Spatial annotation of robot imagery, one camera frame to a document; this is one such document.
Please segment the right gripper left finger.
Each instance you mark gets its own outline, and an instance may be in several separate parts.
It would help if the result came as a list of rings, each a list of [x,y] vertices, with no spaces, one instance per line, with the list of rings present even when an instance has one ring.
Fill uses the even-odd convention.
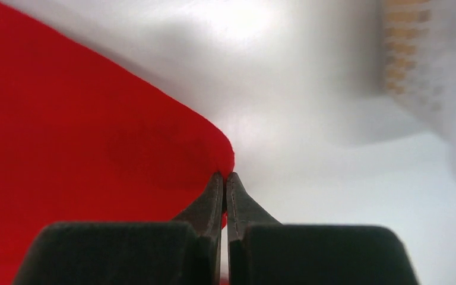
[[[223,177],[167,222],[60,222],[31,244],[14,284],[219,284]]]

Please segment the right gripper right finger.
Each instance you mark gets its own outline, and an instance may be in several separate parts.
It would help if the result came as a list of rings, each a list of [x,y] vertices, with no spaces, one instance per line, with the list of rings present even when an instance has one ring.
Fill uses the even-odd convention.
[[[230,284],[417,284],[406,249],[381,226],[282,224],[226,181]]]

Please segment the red t-shirt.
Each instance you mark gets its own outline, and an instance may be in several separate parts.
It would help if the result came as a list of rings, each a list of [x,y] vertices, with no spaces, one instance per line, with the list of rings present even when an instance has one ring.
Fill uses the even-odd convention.
[[[0,284],[47,224],[168,220],[234,164],[197,112],[0,3]]]

